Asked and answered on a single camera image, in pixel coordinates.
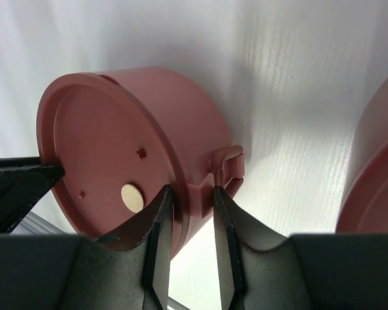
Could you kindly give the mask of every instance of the beige round knob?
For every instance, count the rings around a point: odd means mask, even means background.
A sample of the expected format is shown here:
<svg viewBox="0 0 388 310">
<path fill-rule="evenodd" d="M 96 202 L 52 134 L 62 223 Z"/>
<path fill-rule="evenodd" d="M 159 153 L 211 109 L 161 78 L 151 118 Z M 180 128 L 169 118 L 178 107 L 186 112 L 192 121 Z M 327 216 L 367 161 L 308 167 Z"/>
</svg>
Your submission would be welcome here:
<svg viewBox="0 0 388 310">
<path fill-rule="evenodd" d="M 122 187 L 121 197 L 127 208 L 134 213 L 138 213 L 144 208 L 144 197 L 132 184 L 125 184 Z"/>
</svg>

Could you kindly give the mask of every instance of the red container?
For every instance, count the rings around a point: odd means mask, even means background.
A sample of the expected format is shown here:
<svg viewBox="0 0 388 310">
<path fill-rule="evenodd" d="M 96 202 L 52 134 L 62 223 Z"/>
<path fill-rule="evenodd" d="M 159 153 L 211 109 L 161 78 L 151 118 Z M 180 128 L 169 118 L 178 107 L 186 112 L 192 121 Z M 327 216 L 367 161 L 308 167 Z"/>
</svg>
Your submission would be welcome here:
<svg viewBox="0 0 388 310">
<path fill-rule="evenodd" d="M 371 99 L 355 133 L 341 233 L 388 233 L 388 79 Z"/>
<path fill-rule="evenodd" d="M 134 214 L 122 187 L 144 206 L 171 184 L 173 256 L 211 216 L 213 186 L 234 195 L 244 154 L 214 102 L 193 82 L 165 68 L 62 76 L 41 98 L 37 135 L 43 163 L 66 175 L 53 193 L 78 232 L 98 237 Z"/>
</svg>

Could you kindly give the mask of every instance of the white fabric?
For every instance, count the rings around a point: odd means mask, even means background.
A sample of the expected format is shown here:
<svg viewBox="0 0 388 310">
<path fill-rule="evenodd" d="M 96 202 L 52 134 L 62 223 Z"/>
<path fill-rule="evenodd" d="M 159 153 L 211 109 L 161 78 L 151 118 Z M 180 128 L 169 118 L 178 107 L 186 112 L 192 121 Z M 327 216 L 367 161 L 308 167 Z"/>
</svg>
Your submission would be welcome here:
<svg viewBox="0 0 388 310">
<path fill-rule="evenodd" d="M 388 0 L 0 0 L 0 157 L 36 156 L 36 110 L 69 72 L 165 66 L 216 101 L 247 153 L 236 200 L 272 228 L 333 231 L 350 145 L 388 76 Z M 72 231 L 53 197 L 35 212 Z M 170 296 L 219 309 L 213 227 Z"/>
</svg>

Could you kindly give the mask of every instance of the plastic container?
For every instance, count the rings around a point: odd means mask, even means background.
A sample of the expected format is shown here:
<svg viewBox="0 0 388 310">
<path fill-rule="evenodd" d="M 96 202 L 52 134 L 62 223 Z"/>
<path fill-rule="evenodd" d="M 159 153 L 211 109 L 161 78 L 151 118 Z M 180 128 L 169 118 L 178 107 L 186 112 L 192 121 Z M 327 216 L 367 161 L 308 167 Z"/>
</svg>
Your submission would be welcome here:
<svg viewBox="0 0 388 310">
<path fill-rule="evenodd" d="M 336 231 L 388 233 L 388 78 L 356 130 Z"/>
<path fill-rule="evenodd" d="M 231 195 L 243 181 L 243 148 L 214 102 L 165 68 L 58 78 L 41 98 L 37 135 L 43 163 L 66 172 L 53 188 L 60 207 L 94 238 L 171 184 L 173 256 L 211 216 L 213 173 Z"/>
</svg>

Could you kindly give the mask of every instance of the white surface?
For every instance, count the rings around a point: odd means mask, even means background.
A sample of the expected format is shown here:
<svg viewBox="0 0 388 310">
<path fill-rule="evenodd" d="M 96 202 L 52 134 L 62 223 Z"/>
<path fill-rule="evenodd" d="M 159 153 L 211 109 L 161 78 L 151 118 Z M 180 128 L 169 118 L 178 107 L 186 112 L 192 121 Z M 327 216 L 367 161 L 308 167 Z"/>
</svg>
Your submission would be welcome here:
<svg viewBox="0 0 388 310">
<path fill-rule="evenodd" d="M 247 151 L 241 206 L 285 234 L 334 230 L 354 129 L 388 76 L 388 1 L 0 0 L 0 157 L 37 155 L 56 77 L 148 65 L 221 108 Z M 71 230 L 51 196 L 35 212 Z M 219 308 L 211 222 L 173 260 L 169 293 Z"/>
</svg>

